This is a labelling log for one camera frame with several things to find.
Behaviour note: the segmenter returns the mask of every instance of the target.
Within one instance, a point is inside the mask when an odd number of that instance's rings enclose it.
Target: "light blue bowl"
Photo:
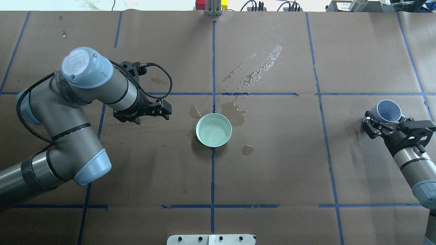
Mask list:
[[[201,143],[208,147],[224,145],[232,135],[232,125],[223,115],[210,113],[204,115],[195,129]]]

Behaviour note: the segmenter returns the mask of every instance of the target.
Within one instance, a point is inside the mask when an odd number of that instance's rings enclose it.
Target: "light blue cup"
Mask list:
[[[210,113],[204,115],[195,129],[201,143],[209,147],[224,145],[232,135],[232,125],[223,115]]]
[[[388,99],[377,103],[369,112],[371,112],[374,119],[384,123],[395,123],[401,118],[400,106]]]

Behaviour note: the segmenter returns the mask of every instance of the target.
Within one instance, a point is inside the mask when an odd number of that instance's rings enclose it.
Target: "table surface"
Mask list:
[[[165,244],[169,235],[210,233],[256,234],[258,244],[422,244],[428,210],[361,119],[382,99],[433,119],[436,26],[423,23],[435,18],[2,12],[0,169],[45,146],[19,123],[16,94],[76,47],[158,63],[174,87],[169,121],[143,117],[138,126],[98,101],[85,107],[112,170],[2,213],[0,244]],[[141,84],[159,94],[169,82],[149,68]],[[227,116],[229,142],[203,146],[191,108]],[[427,146],[433,159],[435,147]]]

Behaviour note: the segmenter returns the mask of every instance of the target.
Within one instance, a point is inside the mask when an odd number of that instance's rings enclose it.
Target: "yellow block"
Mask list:
[[[222,9],[227,9],[227,6],[228,6],[228,0],[221,0]]]

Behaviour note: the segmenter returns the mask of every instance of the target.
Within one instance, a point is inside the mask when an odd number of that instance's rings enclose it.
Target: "blue tape line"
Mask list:
[[[167,93],[161,93],[161,92],[153,92],[149,93],[150,95],[165,95]],[[213,95],[213,93],[202,93],[202,92],[194,92],[194,93],[177,93],[177,92],[171,92],[170,95]]]
[[[216,89],[215,89],[215,24],[217,22],[212,22],[212,101],[213,101],[213,113],[216,113]]]
[[[279,204],[254,204],[254,205],[239,205],[239,204],[216,204],[215,208],[278,208]]]
[[[341,241],[341,245],[344,245],[344,236],[342,234],[341,215],[339,213],[339,207],[338,207],[338,202],[337,202],[336,184],[335,184],[335,181],[334,181],[333,165],[332,165],[331,156],[330,156],[330,146],[329,146],[329,143],[328,143],[327,127],[326,127],[325,118],[324,118],[324,111],[323,111],[323,105],[322,105],[322,99],[321,99],[320,83],[319,83],[319,80],[318,80],[317,70],[315,69],[315,53],[313,51],[312,34],[310,32],[310,23],[309,23],[309,14],[307,12],[306,12],[306,23],[307,23],[307,33],[309,35],[310,52],[312,54],[313,73],[315,75],[315,81],[317,82],[318,102],[320,104],[321,122],[323,124],[323,131],[324,131],[324,141],[325,141],[325,144],[326,144],[326,147],[327,147],[328,163],[330,165],[330,179],[331,179],[331,185],[332,185],[332,189],[333,189],[333,198],[334,198],[334,204],[335,204],[335,209],[336,209],[337,228],[338,228],[338,231],[339,231],[339,238],[340,238],[340,241]]]
[[[105,111],[106,111],[106,104],[103,104],[102,108],[102,114],[100,116],[100,124],[99,124],[99,131],[97,133],[97,138],[100,139],[100,136],[102,134],[102,128],[103,128],[103,120],[105,118]]]
[[[26,29],[27,21],[29,20],[30,11],[27,12],[26,20],[24,21],[23,28],[21,29],[20,36],[18,37],[17,44],[15,45],[14,51],[12,52],[12,56],[9,61],[9,65],[7,66],[6,73],[4,74],[3,82],[0,86],[0,92],[3,91],[4,85],[7,80],[7,76],[9,75],[10,67],[12,66],[12,62],[14,61],[15,54],[17,53],[18,46],[20,45],[21,38],[23,37],[24,30]]]
[[[84,205],[21,204],[14,208],[84,208]],[[89,205],[88,208],[109,210],[109,205]]]
[[[106,111],[106,104],[103,104],[102,113],[100,116],[99,130],[97,133],[98,139],[100,139],[100,135],[102,133],[103,120],[105,118],[105,111]],[[80,245],[82,243],[83,229],[85,228],[86,213],[88,212],[88,203],[89,203],[89,196],[91,193],[91,186],[92,186],[92,182],[88,184],[88,189],[86,190],[86,198],[85,198],[85,205],[83,207],[82,222],[80,224],[79,238],[77,239],[78,245]]]
[[[195,205],[195,204],[185,204],[185,205],[171,205],[165,206],[161,205],[162,209],[171,209],[171,208],[211,208],[210,205]]]
[[[401,18],[400,18],[399,12],[397,12],[397,19],[398,19],[398,24],[400,26],[401,35],[403,37],[403,41],[404,41],[404,44],[406,46],[407,54],[409,55],[409,59],[410,59],[410,62],[412,64],[413,72],[415,73],[415,77],[416,77],[416,80],[418,81],[419,89],[421,90],[422,98],[424,100],[424,103],[426,104],[427,113],[428,113],[430,119],[433,121],[433,115],[430,111],[429,104],[427,102],[427,98],[424,94],[424,89],[422,88],[421,79],[419,78],[418,72],[416,70],[415,62],[414,62],[413,57],[412,57],[412,53],[410,52],[410,49],[409,49],[409,44],[407,42],[406,36],[404,35],[403,24],[401,23]]]
[[[338,204],[339,208],[395,208],[395,207],[401,207],[401,208],[415,208],[415,207],[422,207],[419,203],[384,203],[384,204]],[[321,204],[319,205],[319,208],[335,208],[336,205],[334,204]]]
[[[215,147],[212,147],[211,162],[211,234],[215,233]]]
[[[178,204],[165,206],[161,205],[162,209],[172,209],[172,208],[212,208],[212,205],[207,204]],[[214,204],[213,208],[278,208],[279,204]]]
[[[86,213],[88,212],[88,202],[89,202],[89,194],[91,192],[91,185],[92,182],[88,184],[88,189],[86,190],[85,205],[83,207],[82,222],[80,223],[80,231],[79,231],[79,238],[77,239],[77,245],[80,245],[82,243],[83,229],[85,228]]]
[[[83,208],[83,205],[45,205],[45,204],[22,204],[14,208]]]
[[[123,18],[123,12],[120,11],[119,13],[119,19],[118,19],[118,28],[116,29],[116,36],[115,36],[115,44],[113,45],[114,48],[118,45],[118,35],[119,35],[119,29],[121,27],[121,19]]]
[[[422,96],[421,93],[319,93],[315,95]]]
[[[224,93],[218,93],[218,95],[291,95],[291,96],[299,96],[299,94],[297,93],[229,93],[229,92],[224,92]]]
[[[97,208],[97,209],[107,209],[109,210],[109,205],[88,205],[88,208]]]

